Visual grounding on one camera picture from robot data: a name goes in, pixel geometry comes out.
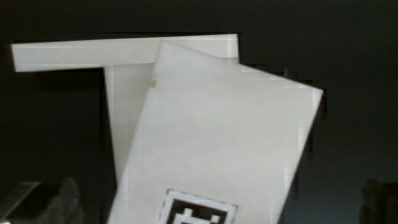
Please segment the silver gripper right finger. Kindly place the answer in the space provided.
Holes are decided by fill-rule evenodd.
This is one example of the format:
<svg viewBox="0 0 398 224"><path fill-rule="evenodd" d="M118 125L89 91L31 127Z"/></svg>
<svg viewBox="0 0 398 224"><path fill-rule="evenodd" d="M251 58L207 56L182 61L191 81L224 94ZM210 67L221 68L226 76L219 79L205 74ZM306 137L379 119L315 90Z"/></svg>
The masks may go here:
<svg viewBox="0 0 398 224"><path fill-rule="evenodd" d="M370 180L361 193L359 224L398 224L398 183Z"/></svg>

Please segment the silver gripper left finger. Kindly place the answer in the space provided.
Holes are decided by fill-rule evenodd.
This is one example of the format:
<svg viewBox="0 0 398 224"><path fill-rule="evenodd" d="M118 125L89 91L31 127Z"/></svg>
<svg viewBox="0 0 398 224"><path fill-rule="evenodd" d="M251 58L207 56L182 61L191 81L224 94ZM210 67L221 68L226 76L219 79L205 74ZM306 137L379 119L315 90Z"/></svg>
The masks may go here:
<svg viewBox="0 0 398 224"><path fill-rule="evenodd" d="M22 182L17 185L0 198L0 224L84 224L73 178L59 183Z"/></svg>

